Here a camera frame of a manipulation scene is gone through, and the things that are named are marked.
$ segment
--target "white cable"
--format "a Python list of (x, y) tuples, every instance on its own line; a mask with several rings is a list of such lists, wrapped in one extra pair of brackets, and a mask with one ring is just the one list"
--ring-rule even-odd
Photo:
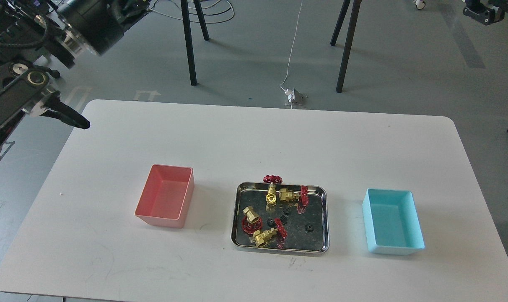
[(159, 15), (162, 15), (162, 16), (165, 16), (165, 17), (170, 17), (170, 18), (172, 18), (172, 19), (176, 19), (176, 20), (183, 21), (183, 19), (179, 19), (179, 18), (176, 18), (176, 17), (172, 17), (172, 16), (167, 15), (167, 14), (162, 13), (162, 12), (158, 12), (158, 11), (154, 10), (153, 8), (150, 8), (150, 11), (152, 11), (152, 12), (156, 12), (156, 13), (158, 13)]
[(300, 17), (301, 15), (301, 10), (302, 10), (302, 2), (303, 0), (301, 0), (301, 7), (298, 9), (298, 14), (297, 14), (297, 25), (295, 26), (295, 36), (293, 36), (293, 43), (291, 44), (291, 51), (289, 52), (289, 59), (288, 59), (288, 68), (287, 68), (287, 71), (286, 71), (286, 77), (284, 78), (284, 80), (282, 81), (282, 83), (280, 84), (280, 88), (282, 88), (283, 91), (286, 91), (286, 89), (284, 89), (282, 87), (282, 85), (286, 82), (287, 80), (287, 77), (289, 75), (289, 63), (291, 62), (291, 55), (293, 53), (293, 45), (295, 45), (295, 38), (297, 37), (297, 29), (298, 29), (298, 18)]

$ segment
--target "white table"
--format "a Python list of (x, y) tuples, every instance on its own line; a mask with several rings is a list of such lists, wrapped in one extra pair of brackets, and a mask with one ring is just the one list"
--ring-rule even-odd
[[(0, 291), (128, 302), (508, 301), (507, 256), (448, 118), (103, 100), (84, 115), (92, 126), (66, 142), (0, 266)], [(194, 169), (183, 229), (133, 214), (154, 163)], [(231, 243), (237, 186), (266, 174), (326, 190), (325, 254)], [(413, 192), (426, 250), (367, 251), (368, 187)]]

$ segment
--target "red valve handle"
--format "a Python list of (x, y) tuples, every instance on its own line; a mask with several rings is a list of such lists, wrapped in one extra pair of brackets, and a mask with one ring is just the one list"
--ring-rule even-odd
[(253, 224), (249, 224), (248, 221), (246, 221), (246, 216), (241, 221), (241, 227), (243, 228), (243, 231), (247, 233), (248, 235), (252, 235), (255, 231), (258, 231), (259, 229), (262, 229), (263, 222), (262, 218), (260, 217), (258, 221), (254, 222)]
[(263, 182), (264, 183), (282, 183), (282, 177), (280, 176), (274, 176), (274, 175), (266, 175), (264, 178), (263, 178)]
[(310, 199), (308, 198), (308, 187), (305, 185), (301, 186), (301, 203), (304, 208), (310, 203)]
[(286, 239), (287, 231), (282, 224), (282, 220), (280, 220), (280, 218), (275, 218), (275, 223), (277, 224), (278, 233), (282, 236), (282, 239)]

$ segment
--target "black table leg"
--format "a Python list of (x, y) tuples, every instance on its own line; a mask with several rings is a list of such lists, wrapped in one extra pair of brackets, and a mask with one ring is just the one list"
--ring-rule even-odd
[(353, 44), (356, 21), (358, 20), (358, 13), (360, 11), (360, 3), (362, 3), (362, 0), (354, 0), (353, 8), (351, 9), (349, 29), (347, 30), (347, 38), (345, 40), (344, 46), (344, 55), (342, 57), (342, 65), (340, 65), (340, 75), (338, 75), (336, 92), (342, 92), (342, 88), (344, 86), (345, 73), (347, 71), (347, 64), (349, 63), (349, 55), (351, 53), (351, 44)]
[(189, 7), (187, 0), (181, 0), (181, 16), (183, 19), (183, 31), (185, 32), (185, 47), (187, 48), (187, 61), (189, 62), (189, 76), (191, 85), (196, 83), (196, 70), (194, 68), (194, 53), (192, 50), (191, 21), (189, 20)]
[(210, 40), (210, 34), (207, 33), (206, 20), (204, 19), (204, 12), (202, 12), (202, 5), (200, 5), (200, 0), (193, 0), (194, 7), (196, 8), (196, 14), (198, 15), (198, 21), (200, 21), (200, 27), (202, 28), (202, 34), (204, 35), (204, 40)]
[(334, 28), (334, 32), (332, 33), (332, 39), (330, 40), (331, 46), (336, 45), (336, 40), (338, 40), (338, 35), (340, 34), (340, 30), (342, 29), (342, 24), (344, 23), (345, 14), (349, 9), (349, 4), (351, 0), (344, 0), (344, 4), (342, 4), (342, 10), (340, 10), (340, 16), (338, 16), (338, 22), (336, 23), (336, 27)]

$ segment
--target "brass fitting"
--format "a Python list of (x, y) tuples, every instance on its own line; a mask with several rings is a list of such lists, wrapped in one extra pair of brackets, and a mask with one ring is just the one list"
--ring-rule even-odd
[(249, 224), (253, 224), (258, 221), (259, 215), (254, 212), (254, 208), (252, 206), (248, 206), (243, 210), (243, 213), (246, 215), (246, 221), (249, 222)]
[(282, 188), (279, 192), (279, 198), (282, 202), (289, 202), (293, 200), (298, 200), (300, 194), (296, 192), (289, 191), (288, 189)]
[(271, 238), (273, 238), (273, 236), (275, 236), (276, 234), (277, 234), (277, 229), (272, 227), (271, 229), (266, 229), (263, 232), (261, 229), (259, 229), (258, 231), (255, 231), (252, 234), (252, 237), (254, 237), (254, 243), (256, 243), (257, 247), (264, 247), (267, 244), (269, 244), (269, 241), (271, 240)]
[(268, 208), (271, 208), (277, 204), (277, 186), (275, 184), (271, 183), (269, 185), (269, 190), (267, 191), (265, 200), (267, 200)]

